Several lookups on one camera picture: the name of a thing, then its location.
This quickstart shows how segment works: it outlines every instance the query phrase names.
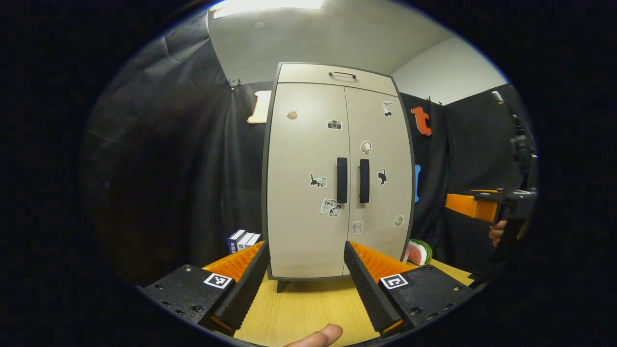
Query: watermelon slice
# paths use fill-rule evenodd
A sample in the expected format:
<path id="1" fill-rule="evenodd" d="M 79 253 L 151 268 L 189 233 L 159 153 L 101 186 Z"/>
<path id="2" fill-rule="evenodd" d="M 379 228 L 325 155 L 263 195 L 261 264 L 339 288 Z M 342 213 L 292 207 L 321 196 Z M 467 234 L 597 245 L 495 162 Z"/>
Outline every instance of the watermelon slice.
<path id="1" fill-rule="evenodd" d="M 407 245 L 405 260 L 409 260 L 416 265 L 425 265 L 433 258 L 433 250 L 424 241 L 411 239 Z"/>

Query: table surface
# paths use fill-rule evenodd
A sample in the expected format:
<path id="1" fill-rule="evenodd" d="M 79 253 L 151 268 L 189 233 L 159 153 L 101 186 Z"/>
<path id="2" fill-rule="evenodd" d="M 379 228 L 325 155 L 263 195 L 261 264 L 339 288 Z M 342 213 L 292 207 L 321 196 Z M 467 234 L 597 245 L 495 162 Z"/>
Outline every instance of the table surface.
<path id="1" fill-rule="evenodd" d="M 430 264 L 464 285 L 473 282 L 467 278 L 468 272 L 435 259 Z M 343 335 L 332 346 L 347 346 L 379 337 L 351 277 L 290 282 L 282 293 L 276 292 L 276 284 L 277 281 L 269 280 L 267 274 L 264 276 L 235 338 L 257 345 L 284 346 L 321 330 L 328 323 L 343 328 Z"/>

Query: cabinet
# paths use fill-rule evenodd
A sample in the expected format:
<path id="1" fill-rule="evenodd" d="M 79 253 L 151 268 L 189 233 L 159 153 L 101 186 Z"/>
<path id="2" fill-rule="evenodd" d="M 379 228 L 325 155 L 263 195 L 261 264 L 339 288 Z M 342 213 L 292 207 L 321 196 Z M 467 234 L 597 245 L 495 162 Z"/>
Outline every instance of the cabinet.
<path id="1" fill-rule="evenodd" d="M 402 259 L 413 219 L 413 148 L 391 77 L 280 63 L 263 160 L 268 275 L 349 274 L 346 240 Z"/>

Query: cabinet handle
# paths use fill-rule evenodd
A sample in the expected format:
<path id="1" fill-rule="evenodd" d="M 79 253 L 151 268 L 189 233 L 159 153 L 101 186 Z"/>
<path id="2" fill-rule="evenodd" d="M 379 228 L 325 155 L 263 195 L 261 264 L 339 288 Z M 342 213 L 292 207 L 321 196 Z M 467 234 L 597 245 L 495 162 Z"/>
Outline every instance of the cabinet handle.
<path id="1" fill-rule="evenodd" d="M 336 158 L 336 202 L 347 203 L 347 158 Z"/>
<path id="2" fill-rule="evenodd" d="M 352 73 L 347 73 L 347 72 L 338 72 L 338 71 L 330 71 L 328 72 L 328 75 L 332 76 L 333 73 L 340 73 L 341 75 L 349 75 L 351 76 L 353 79 L 356 78 L 356 75 L 352 74 Z"/>
<path id="3" fill-rule="evenodd" d="M 370 174 L 368 159 L 360 159 L 360 202 L 368 202 L 368 191 L 370 184 Z"/>

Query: cabinet door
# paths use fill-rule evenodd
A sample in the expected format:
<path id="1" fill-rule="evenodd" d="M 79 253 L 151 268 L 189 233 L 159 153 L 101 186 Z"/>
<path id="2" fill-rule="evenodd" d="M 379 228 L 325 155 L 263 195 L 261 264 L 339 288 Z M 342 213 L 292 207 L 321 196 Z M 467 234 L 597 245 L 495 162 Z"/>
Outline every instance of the cabinet door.
<path id="1" fill-rule="evenodd" d="M 336 204 L 337 158 L 349 158 L 343 88 L 310 83 L 276 87 L 267 162 L 272 277 L 342 275 L 349 224 L 349 204 L 340 209 Z M 349 180 L 345 186 L 349 201 Z"/>
<path id="2" fill-rule="evenodd" d="M 349 87 L 345 94 L 351 169 L 348 239 L 401 259 L 413 219 L 407 121 L 398 98 Z M 369 166 L 367 203 L 360 202 L 361 159 L 368 159 Z"/>

